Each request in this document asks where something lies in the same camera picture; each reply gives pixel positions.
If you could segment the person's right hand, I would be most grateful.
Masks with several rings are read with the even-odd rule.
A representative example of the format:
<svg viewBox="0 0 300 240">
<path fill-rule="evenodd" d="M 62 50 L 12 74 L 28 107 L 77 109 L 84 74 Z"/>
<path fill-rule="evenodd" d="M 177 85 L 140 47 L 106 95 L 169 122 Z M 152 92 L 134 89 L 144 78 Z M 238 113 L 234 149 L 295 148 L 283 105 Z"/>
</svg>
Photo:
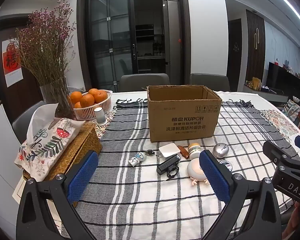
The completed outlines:
<svg viewBox="0 0 300 240">
<path fill-rule="evenodd" d="M 300 239 L 300 203 L 295 202 L 295 208 L 282 233 L 282 239 Z"/>
</svg>

